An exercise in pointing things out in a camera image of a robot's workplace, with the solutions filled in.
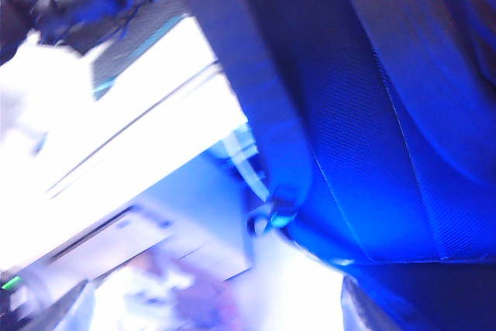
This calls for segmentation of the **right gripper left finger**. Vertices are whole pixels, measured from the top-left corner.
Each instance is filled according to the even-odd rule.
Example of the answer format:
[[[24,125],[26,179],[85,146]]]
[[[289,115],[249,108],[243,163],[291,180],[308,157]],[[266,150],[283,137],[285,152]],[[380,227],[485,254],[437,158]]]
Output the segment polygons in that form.
[[[22,329],[29,331],[89,330],[94,315],[94,286],[81,281]]]

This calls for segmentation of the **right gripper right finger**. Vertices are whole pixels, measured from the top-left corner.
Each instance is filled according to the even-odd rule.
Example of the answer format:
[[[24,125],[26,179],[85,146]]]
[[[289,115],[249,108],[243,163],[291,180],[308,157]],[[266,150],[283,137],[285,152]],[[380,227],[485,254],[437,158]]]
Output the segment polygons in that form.
[[[423,320],[405,300],[375,288],[371,293],[352,277],[342,285],[345,330],[423,330]]]

